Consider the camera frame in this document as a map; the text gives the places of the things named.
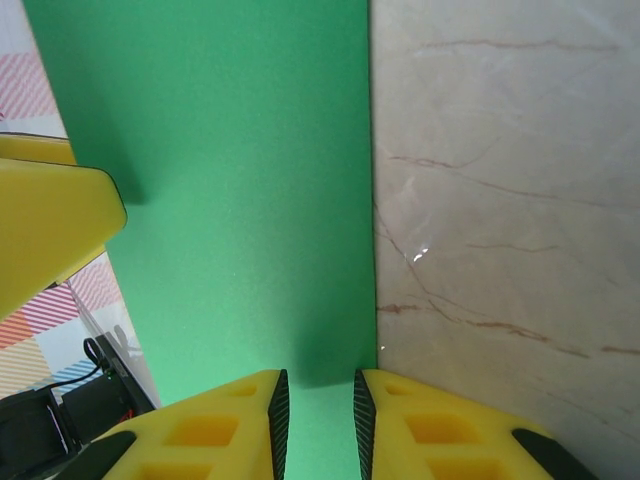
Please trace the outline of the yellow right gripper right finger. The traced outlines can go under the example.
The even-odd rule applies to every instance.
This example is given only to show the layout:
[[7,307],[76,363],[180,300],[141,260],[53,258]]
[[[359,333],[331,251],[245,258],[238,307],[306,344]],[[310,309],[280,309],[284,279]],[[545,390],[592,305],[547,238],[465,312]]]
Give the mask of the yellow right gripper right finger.
[[599,480],[539,425],[380,369],[354,375],[362,480]]

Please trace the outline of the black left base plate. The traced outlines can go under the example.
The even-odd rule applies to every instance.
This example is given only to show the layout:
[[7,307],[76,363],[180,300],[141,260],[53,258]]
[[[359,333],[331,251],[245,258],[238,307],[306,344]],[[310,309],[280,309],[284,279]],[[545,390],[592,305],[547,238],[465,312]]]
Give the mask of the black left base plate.
[[101,352],[102,373],[109,380],[115,380],[123,390],[134,415],[156,410],[158,402],[151,398],[137,372],[137,368],[142,366],[142,355],[136,354],[134,348],[122,346],[109,332],[96,336],[95,342]]

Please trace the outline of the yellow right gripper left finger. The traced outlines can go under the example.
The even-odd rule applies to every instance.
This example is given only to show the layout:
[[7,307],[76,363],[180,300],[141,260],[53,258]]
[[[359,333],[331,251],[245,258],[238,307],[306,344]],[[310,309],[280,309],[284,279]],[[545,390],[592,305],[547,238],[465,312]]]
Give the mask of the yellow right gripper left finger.
[[74,461],[74,480],[284,480],[286,370],[263,370],[126,420]]

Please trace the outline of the green paper sheet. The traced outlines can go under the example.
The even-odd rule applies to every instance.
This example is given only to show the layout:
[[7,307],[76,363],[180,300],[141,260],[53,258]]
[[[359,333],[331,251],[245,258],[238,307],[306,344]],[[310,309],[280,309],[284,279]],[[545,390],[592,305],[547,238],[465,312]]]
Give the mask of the green paper sheet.
[[289,375],[286,480],[360,480],[376,362],[368,0],[23,0],[160,400]]

